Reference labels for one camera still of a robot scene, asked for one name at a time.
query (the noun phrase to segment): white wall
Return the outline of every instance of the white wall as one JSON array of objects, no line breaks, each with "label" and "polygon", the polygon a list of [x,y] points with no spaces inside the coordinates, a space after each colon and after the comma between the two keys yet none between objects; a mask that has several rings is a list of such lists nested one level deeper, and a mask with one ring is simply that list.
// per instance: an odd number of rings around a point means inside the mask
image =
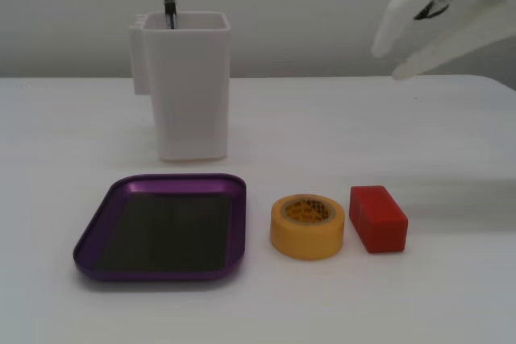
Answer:
[{"label": "white wall", "polygon": [[[222,10],[234,29],[233,77],[388,74],[410,49],[457,17],[418,23],[387,59],[370,47],[389,0],[178,0]],[[0,76],[128,77],[127,26],[161,0],[0,0]],[[516,87],[516,39],[435,73],[472,73]]]}]

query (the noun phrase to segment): red foam block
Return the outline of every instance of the red foam block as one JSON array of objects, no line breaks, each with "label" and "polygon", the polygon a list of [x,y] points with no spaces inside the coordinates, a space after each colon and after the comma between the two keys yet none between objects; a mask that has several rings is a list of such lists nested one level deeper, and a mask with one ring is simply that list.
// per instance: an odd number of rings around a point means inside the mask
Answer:
[{"label": "red foam block", "polygon": [[385,187],[352,187],[349,218],[369,253],[405,250],[409,220]]}]

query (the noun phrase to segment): yellow tape roll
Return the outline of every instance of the yellow tape roll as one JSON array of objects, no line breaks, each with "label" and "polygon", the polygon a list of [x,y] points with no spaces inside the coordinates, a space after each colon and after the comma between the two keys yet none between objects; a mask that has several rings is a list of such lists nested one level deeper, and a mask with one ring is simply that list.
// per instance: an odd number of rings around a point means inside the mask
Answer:
[{"label": "yellow tape roll", "polygon": [[344,209],[319,195],[293,195],[274,203],[271,242],[296,259],[323,259],[337,254],[344,237]]}]

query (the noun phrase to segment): purple tray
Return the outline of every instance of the purple tray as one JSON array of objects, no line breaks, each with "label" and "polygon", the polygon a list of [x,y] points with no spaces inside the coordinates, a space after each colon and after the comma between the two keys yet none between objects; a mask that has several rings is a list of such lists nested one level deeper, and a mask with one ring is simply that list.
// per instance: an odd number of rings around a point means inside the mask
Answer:
[{"label": "purple tray", "polygon": [[[195,271],[113,271],[98,268],[99,259],[105,253],[114,236],[126,204],[139,194],[160,197],[229,197],[230,209],[226,218],[225,251],[221,253],[221,267],[216,270]],[[216,280],[233,271],[241,262],[245,249],[246,184],[237,176],[226,174],[203,175],[141,175],[131,176],[114,183],[100,204],[93,219],[73,250],[77,268],[86,276],[101,281],[195,281]],[[184,254],[184,249],[172,249],[170,254]]]}]

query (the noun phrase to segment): pen cup handle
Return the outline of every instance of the pen cup handle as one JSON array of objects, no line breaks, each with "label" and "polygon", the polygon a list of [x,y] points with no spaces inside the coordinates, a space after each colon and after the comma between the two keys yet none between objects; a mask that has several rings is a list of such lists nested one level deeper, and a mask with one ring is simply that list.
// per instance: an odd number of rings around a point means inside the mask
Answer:
[{"label": "pen cup handle", "polygon": [[136,15],[136,20],[129,27],[129,43],[131,45],[131,68],[135,94],[149,95],[148,62],[144,44],[144,25],[147,15]]}]

